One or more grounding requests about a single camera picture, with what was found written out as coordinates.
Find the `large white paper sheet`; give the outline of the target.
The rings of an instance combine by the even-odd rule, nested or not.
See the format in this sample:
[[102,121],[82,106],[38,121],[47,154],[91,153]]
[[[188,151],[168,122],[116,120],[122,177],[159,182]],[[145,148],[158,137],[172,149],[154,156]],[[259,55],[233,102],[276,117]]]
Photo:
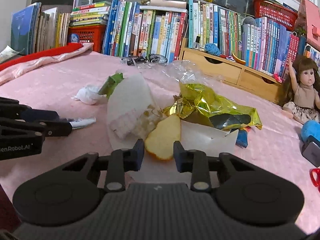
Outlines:
[[[125,78],[116,86],[107,103],[107,131],[112,148],[131,148],[137,139],[145,142],[149,133],[167,117],[157,106],[142,75]],[[238,131],[227,133],[180,120],[179,141],[186,150],[200,150],[210,157],[223,152],[233,153]]]

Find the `gold foil wrapper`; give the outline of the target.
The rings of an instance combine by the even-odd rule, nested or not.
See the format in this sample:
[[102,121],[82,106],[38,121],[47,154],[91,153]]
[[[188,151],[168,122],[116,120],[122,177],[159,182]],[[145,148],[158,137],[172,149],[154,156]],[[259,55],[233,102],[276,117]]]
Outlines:
[[180,94],[175,97],[173,105],[162,110],[165,115],[176,114],[185,121],[220,130],[253,126],[262,129],[255,108],[239,105],[200,83],[180,83],[179,86]]

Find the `white tissue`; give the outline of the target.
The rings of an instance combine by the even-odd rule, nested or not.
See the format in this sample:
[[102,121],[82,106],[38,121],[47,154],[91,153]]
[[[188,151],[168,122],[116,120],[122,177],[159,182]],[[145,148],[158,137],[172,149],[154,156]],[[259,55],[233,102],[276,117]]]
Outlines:
[[86,105],[99,105],[107,103],[107,97],[99,94],[100,88],[93,85],[82,87],[75,96],[72,97],[75,101],[80,101]]

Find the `green plastic wrapper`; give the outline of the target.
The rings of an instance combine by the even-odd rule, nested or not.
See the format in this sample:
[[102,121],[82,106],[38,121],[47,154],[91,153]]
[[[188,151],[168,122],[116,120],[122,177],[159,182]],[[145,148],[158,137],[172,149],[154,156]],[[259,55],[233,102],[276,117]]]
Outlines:
[[116,73],[108,77],[103,86],[99,89],[98,94],[109,98],[116,86],[123,81],[123,73]]

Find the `colourful macaron snack wrapper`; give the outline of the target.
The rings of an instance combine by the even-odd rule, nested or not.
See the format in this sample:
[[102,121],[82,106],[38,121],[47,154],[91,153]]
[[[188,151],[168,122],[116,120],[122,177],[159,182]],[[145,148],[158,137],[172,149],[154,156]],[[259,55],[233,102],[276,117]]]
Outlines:
[[250,127],[242,127],[238,129],[238,136],[236,139],[236,146],[247,148],[248,146],[248,133],[251,131]]

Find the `white blue sanitary bag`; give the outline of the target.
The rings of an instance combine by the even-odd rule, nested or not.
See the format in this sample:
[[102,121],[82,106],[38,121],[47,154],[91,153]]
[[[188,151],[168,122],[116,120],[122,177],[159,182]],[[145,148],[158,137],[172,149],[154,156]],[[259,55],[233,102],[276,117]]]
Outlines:
[[81,129],[96,123],[96,118],[69,118],[67,121],[71,124],[72,129]]

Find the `pink folded cloth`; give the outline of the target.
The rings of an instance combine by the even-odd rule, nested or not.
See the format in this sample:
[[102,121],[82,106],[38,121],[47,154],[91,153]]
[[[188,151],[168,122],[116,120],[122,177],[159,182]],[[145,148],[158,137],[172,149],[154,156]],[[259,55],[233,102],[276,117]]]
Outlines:
[[72,57],[81,55],[82,53],[84,53],[88,50],[92,50],[92,48],[93,48],[92,43],[85,43],[82,48],[80,48],[74,52],[71,52],[71,53],[64,53],[64,54],[57,55],[57,56],[41,57],[36,60],[31,60],[28,62],[19,63],[19,64],[15,64],[13,66],[10,66],[4,70],[1,70],[1,75],[0,75],[1,85],[5,84],[11,80],[14,80],[29,71],[40,68],[46,64],[65,61],[65,60],[70,59]]

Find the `clear plastic bag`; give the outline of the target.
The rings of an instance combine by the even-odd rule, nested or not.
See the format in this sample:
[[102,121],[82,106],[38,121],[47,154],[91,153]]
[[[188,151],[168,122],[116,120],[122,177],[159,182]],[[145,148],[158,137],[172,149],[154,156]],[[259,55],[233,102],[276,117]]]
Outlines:
[[152,77],[167,77],[183,84],[200,83],[212,86],[214,82],[223,83],[223,75],[205,74],[200,67],[189,60],[178,60],[171,63],[144,63],[138,67],[142,74]]

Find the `wooden drawer organizer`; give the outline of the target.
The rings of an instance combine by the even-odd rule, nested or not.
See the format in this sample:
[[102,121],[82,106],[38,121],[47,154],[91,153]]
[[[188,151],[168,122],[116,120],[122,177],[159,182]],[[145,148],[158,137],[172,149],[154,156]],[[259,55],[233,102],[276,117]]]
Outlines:
[[188,48],[188,39],[182,40],[180,60],[196,64],[204,74],[221,77],[223,83],[250,92],[275,104],[280,104],[281,84],[273,77],[242,64]]

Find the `left upright book group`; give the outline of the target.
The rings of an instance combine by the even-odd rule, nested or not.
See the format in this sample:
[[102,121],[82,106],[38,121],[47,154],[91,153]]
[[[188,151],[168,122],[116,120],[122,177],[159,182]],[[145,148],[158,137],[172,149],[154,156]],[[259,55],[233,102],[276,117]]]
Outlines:
[[35,2],[12,15],[10,47],[21,55],[64,47],[70,18],[68,5],[47,9]]

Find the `blue Doraemon plush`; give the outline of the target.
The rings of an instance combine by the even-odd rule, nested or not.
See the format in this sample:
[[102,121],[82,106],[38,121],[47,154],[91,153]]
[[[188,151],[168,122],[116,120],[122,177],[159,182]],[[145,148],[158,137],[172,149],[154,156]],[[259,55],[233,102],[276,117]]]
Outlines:
[[320,123],[315,120],[308,120],[301,129],[302,142],[306,142],[308,137],[313,136],[320,141]]

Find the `red plastic basket left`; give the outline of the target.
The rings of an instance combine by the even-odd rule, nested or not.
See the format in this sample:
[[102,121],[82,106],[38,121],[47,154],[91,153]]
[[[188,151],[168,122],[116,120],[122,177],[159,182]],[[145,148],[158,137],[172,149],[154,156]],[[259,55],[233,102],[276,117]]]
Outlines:
[[68,28],[68,43],[92,43],[92,50],[100,53],[103,47],[106,26],[101,24]]

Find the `red scissors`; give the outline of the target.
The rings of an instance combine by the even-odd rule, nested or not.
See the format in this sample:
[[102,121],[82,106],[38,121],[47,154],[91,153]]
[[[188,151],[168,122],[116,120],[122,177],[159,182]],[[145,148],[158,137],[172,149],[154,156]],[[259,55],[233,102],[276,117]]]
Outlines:
[[309,172],[314,187],[320,191],[320,168],[313,168]]

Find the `brown-haired doll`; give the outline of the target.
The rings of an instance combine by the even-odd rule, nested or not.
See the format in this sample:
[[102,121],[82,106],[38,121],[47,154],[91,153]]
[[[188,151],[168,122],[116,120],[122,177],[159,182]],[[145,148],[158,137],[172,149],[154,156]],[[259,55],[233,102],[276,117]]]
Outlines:
[[298,55],[289,61],[289,77],[285,80],[286,97],[282,113],[301,124],[319,122],[319,73],[315,61]]

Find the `upright book row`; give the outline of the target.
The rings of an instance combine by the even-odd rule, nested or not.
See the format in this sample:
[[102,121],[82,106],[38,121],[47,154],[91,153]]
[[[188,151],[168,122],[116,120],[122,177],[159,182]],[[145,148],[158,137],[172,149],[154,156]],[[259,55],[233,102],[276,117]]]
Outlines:
[[241,16],[212,0],[189,0],[188,10],[189,48],[205,52],[205,44],[213,43],[220,57],[270,75],[278,82],[288,76],[289,61],[304,51],[302,27],[289,31],[267,17]]
[[178,60],[188,26],[187,3],[175,0],[112,0],[102,54]]

